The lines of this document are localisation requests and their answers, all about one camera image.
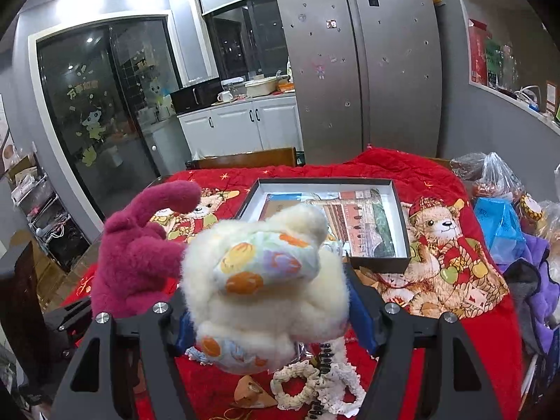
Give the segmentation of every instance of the open box lid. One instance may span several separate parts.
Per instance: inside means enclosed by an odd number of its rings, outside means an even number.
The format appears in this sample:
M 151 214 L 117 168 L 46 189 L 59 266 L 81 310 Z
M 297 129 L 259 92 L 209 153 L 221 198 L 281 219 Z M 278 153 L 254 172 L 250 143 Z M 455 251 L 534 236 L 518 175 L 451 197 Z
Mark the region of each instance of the open box lid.
M 236 214 L 254 222 L 283 208 L 309 203 L 329 222 L 325 242 L 355 268 L 404 273 L 411 260 L 407 228 L 392 180 L 373 178 L 265 178 L 257 180 Z

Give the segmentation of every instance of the white mug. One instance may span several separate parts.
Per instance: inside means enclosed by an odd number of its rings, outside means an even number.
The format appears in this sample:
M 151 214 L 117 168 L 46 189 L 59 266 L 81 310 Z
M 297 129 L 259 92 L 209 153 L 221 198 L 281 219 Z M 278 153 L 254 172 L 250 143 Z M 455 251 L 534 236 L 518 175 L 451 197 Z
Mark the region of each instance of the white mug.
M 230 102 L 233 100 L 233 94 L 231 92 L 221 92 L 218 95 L 219 102 Z

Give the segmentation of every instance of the screw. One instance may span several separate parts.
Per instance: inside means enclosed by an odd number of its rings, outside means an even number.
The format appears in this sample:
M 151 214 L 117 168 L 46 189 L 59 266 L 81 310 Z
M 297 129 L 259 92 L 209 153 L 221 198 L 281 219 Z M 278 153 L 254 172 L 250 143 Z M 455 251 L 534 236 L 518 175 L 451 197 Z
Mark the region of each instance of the screw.
M 109 322 L 110 318 L 111 315 L 109 313 L 99 313 L 97 316 L 95 316 L 95 321 L 97 322 L 97 324 L 106 324 L 107 322 Z
M 448 322 L 449 324 L 455 324 L 455 322 L 459 320 L 457 314 L 450 313 L 449 311 L 443 313 L 442 316 L 443 316 L 443 320 Z
M 163 314 L 167 310 L 169 310 L 169 305 L 165 302 L 158 302 L 152 307 L 152 311 L 156 314 Z
M 397 314 L 400 311 L 400 306 L 396 303 L 387 303 L 385 305 L 385 311 L 388 314 Z

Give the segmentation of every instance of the black microwave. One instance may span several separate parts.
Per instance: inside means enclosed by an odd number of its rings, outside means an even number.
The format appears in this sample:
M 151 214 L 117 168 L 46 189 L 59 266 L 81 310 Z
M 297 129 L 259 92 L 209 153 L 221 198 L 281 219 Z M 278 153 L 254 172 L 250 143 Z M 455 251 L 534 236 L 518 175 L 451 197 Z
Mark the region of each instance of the black microwave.
M 223 92 L 220 78 L 206 80 L 196 85 L 187 86 L 171 94 L 173 107 L 177 115 L 207 109 L 218 101 L 218 94 Z

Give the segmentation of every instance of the magenta plush toy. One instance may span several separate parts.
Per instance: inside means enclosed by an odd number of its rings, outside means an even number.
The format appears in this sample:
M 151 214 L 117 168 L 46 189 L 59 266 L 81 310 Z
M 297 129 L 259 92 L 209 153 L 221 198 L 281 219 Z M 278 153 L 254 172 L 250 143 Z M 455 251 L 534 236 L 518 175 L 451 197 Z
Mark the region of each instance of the magenta plush toy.
M 131 317 L 166 300 L 162 290 L 168 278 L 179 278 L 187 245 L 168 241 L 163 227 L 149 220 L 166 208 L 190 213 L 200 198 L 194 182 L 152 186 L 105 222 L 91 289 L 94 317 L 103 311 L 116 319 Z

